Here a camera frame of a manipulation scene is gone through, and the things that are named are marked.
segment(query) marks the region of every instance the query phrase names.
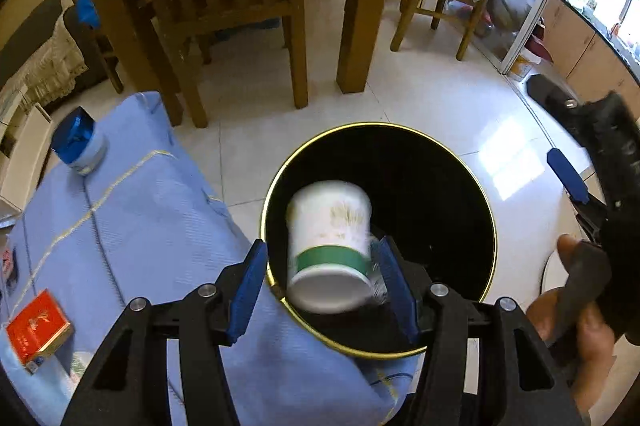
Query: metal bolt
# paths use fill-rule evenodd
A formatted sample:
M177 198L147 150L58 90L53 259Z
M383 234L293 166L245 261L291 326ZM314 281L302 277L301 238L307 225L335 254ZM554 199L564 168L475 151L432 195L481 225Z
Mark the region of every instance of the metal bolt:
M434 283L431 285L431 292L438 297L443 297L449 294L449 287L444 285L443 283Z
M518 305L511 298L500 298L500 307L507 312L516 310Z
M145 307L146 307L146 300L144 298L133 298L133 300L131 300L131 303L129 304L129 308L133 312L142 311L143 308Z
M217 291L218 289L216 289L216 286L212 283L206 283L198 287L198 294L203 298L209 298L213 296Z

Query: paper cup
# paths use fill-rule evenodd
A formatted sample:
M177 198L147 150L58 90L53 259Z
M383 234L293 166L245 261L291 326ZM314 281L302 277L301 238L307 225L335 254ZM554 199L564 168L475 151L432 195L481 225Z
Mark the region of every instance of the paper cup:
M335 314L371 298L370 218L369 198L353 184L321 181L294 195L287 209L287 294L297 307Z

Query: finger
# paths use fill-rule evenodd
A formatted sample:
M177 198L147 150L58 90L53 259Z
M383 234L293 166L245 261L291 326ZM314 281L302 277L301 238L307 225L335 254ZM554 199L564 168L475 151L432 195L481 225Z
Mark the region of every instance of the finger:
M536 298L527 309L527 318L533 324L540 338L546 341L556 325L556 305L559 289L551 289Z
M574 254L575 246L580 243L579 240L573 238L571 235L560 235L556 244L558 248L558 256L564 268L569 271L571 265L572 256Z
M582 414L596 404L613 366L616 343L595 303L584 308L576 324L578 354L582 364L572 386L575 403Z

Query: blue lid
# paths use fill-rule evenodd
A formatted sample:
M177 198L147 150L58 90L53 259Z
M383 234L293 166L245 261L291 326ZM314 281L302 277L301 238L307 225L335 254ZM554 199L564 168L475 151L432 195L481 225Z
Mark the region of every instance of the blue lid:
M51 149L65 164L73 163L91 140L94 124L94 119L82 107L76 107L53 132Z

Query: red cigarette box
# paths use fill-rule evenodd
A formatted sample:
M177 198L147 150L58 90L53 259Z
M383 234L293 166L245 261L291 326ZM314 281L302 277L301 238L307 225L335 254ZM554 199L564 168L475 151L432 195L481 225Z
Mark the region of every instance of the red cigarette box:
M66 341L73 327L45 289L9 323L6 332L18 358L33 374Z

